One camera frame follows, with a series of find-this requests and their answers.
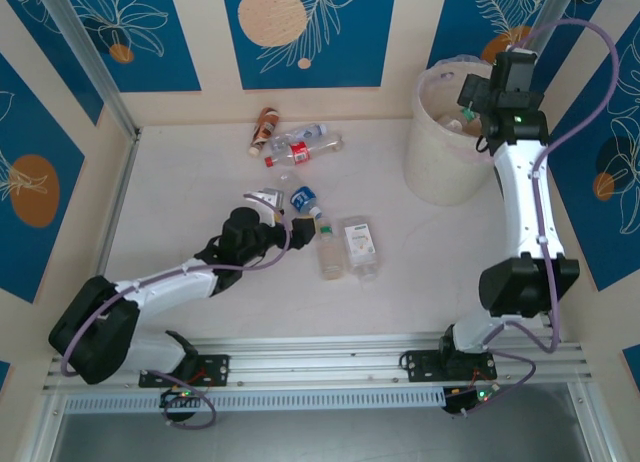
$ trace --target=metal bracket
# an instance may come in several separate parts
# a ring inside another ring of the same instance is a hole
[[[226,387],[229,373],[228,355],[198,355],[196,373],[187,380],[192,387]],[[141,373],[138,386],[141,388],[169,388],[175,384],[155,377],[149,373]]]
[[[406,360],[406,365],[402,365],[403,360]],[[409,382],[471,381],[476,371],[485,379],[495,380],[498,377],[493,356],[486,352],[459,353],[443,365],[439,350],[409,350],[400,357],[400,366],[409,374]]]

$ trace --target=plastic bucket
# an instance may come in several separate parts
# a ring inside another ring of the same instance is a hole
[[[414,194],[436,205],[468,200],[493,168],[489,153],[476,151],[477,137],[451,132],[436,122],[445,113],[460,110],[457,100],[468,74],[491,74],[491,66],[475,57],[476,61],[460,59],[440,62],[420,74],[411,102],[404,177]],[[479,121],[473,124],[479,131]]]

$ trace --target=white floor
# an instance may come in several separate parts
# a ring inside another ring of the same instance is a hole
[[[271,269],[245,274],[226,293],[158,316],[154,325],[188,337],[413,333],[444,330],[479,304],[480,273],[502,260],[505,244],[494,178],[461,206],[432,206],[404,182],[409,121],[329,127],[343,134],[344,151],[296,171],[328,216],[371,216],[382,261],[378,279],[365,285],[352,275],[323,281],[312,244],[290,251]],[[110,280],[179,265],[220,233],[231,210],[246,205],[244,192],[274,185],[278,169],[247,155],[251,132],[251,124],[143,131],[107,268]]]

